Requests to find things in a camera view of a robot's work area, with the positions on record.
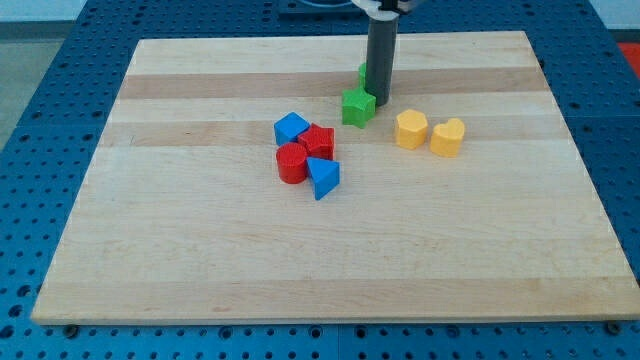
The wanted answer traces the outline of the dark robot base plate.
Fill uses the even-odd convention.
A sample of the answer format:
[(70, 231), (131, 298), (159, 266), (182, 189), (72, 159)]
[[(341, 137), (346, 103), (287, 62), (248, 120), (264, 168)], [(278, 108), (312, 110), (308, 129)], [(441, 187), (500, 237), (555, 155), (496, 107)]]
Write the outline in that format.
[(351, 20), (365, 17), (351, 0), (278, 0), (279, 20)]

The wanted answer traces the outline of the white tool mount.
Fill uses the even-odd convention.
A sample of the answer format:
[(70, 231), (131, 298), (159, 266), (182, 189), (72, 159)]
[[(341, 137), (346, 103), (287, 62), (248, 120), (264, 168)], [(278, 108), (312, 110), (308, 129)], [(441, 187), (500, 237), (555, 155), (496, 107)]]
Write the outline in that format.
[(351, 0), (351, 3), (363, 10), (366, 15), (377, 21), (391, 21), (401, 15), (407, 15), (425, 0)]

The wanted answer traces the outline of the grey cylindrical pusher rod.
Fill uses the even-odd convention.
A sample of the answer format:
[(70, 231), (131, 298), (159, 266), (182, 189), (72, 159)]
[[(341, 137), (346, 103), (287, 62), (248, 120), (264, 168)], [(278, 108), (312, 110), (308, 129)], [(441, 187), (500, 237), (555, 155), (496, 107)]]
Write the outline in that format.
[(370, 19), (367, 35), (365, 91), (384, 106), (390, 97), (398, 19)]

